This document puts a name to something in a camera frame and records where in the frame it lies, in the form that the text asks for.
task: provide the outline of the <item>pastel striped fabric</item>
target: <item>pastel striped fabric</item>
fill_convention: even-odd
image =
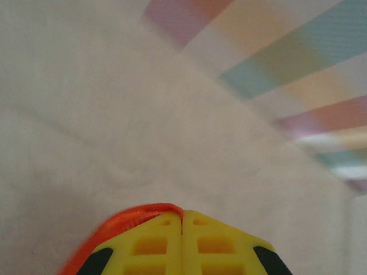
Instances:
[[[367,0],[152,0],[145,17],[367,191]]]

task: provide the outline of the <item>orange trim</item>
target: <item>orange trim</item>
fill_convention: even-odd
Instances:
[[[177,213],[181,221],[184,217],[184,211],[171,203],[140,205],[115,214],[79,247],[58,275],[75,275],[98,245],[165,212]]]

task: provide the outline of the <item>small hole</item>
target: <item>small hole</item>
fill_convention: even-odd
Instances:
[[[240,264],[201,264],[202,275],[245,275]]]
[[[161,225],[171,225],[171,221],[164,221],[161,223]]]
[[[235,247],[225,236],[203,236],[197,240],[199,253],[232,254]]]
[[[193,224],[194,224],[194,225],[208,225],[208,222],[207,222],[207,221],[203,221],[203,220],[201,220],[201,219],[196,218],[196,219],[194,219],[194,220],[193,220]]]
[[[165,275],[166,267],[162,265],[128,265],[125,267],[124,275]]]
[[[164,237],[144,237],[139,239],[132,251],[132,255],[166,254],[167,239]]]

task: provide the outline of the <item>white fabric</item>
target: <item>white fabric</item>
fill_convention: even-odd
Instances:
[[[98,223],[151,202],[270,241],[294,274],[345,274],[346,187],[172,58],[138,24],[147,3],[1,2],[1,274],[53,274]]]

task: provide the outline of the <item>pink stripe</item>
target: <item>pink stripe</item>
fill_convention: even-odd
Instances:
[[[355,189],[367,192],[367,179],[349,180],[348,184]]]
[[[325,132],[325,128],[322,127],[320,122],[308,112],[277,120],[275,124],[292,139]]]
[[[276,121],[276,124],[297,138],[366,126],[367,96],[355,97],[286,117]]]
[[[145,17],[184,47],[231,1],[224,2],[213,1],[218,8],[211,11],[210,1],[152,0]]]

